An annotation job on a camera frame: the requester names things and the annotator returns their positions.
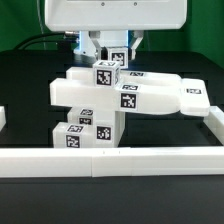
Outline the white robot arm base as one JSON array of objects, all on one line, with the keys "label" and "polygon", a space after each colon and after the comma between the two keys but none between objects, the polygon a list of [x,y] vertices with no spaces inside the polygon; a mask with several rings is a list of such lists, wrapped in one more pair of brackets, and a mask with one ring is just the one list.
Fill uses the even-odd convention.
[{"label": "white robot arm base", "polygon": [[[91,42],[89,31],[80,31],[78,46],[74,49],[74,54],[82,60],[89,61],[89,57],[94,54],[95,48]],[[127,31],[100,31],[99,43],[102,47],[101,59],[108,59],[108,47],[127,47],[128,48],[128,59],[129,59],[129,47],[128,47],[128,32]]]}]

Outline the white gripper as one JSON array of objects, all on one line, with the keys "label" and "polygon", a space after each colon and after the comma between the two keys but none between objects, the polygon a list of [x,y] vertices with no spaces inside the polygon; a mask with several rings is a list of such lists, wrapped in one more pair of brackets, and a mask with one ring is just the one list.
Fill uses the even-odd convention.
[{"label": "white gripper", "polygon": [[45,24],[51,31],[89,31],[101,59],[100,31],[135,30],[129,59],[144,37],[143,30],[180,29],[187,17],[187,0],[45,0]]}]

